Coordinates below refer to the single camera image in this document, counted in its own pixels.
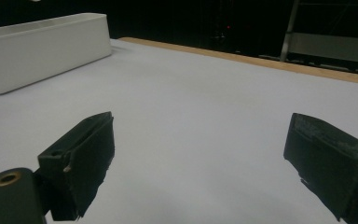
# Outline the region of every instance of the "wooden table edge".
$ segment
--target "wooden table edge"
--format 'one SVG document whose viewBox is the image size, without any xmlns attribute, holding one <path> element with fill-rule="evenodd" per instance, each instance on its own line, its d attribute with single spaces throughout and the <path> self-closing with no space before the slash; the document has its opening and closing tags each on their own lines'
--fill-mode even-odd
<svg viewBox="0 0 358 224">
<path fill-rule="evenodd" d="M 237 54 L 213 51 L 213 50 L 208 50 L 208 49 L 197 49 L 197 48 L 191 48 L 191 47 L 186 47 L 186 46 L 162 43 L 162 42 L 133 38 L 133 37 L 121 37 L 119 40 L 130 42 L 130 43 L 135 43 L 135 44 L 151 46 L 151 47 L 162 48 L 162 49 L 173 49 L 173 50 L 178 50 L 178 51 L 182 51 L 182 52 L 189 52 L 189 53 L 195 53 L 195 54 L 199 54 L 199 55 L 211 56 L 211 57 L 215 57 L 215 58 L 221 58 L 221 59 L 231 60 L 231 61 L 240 62 L 240 63 L 249 63 L 249 64 L 254 64 L 254 65 L 259 65 L 259 66 L 276 68 L 276 69 L 281 69 L 281 70 L 290 71 L 290 72 L 312 75 L 312 76 L 316 76 L 316 77 L 328 77 L 328 78 L 332 78 L 332 79 L 358 83 L 358 74 L 353 74 L 353 73 L 340 72 L 340 71 L 334 71 L 334 70 L 317 68 L 317 67 L 310 67 L 310 66 L 293 64 L 293 63 L 281 63 L 281 62 L 259 59 L 259 58 L 252 58 L 252 57 L 247 57 L 247 56 L 242 56 L 242 55 L 237 55 Z"/>
</svg>

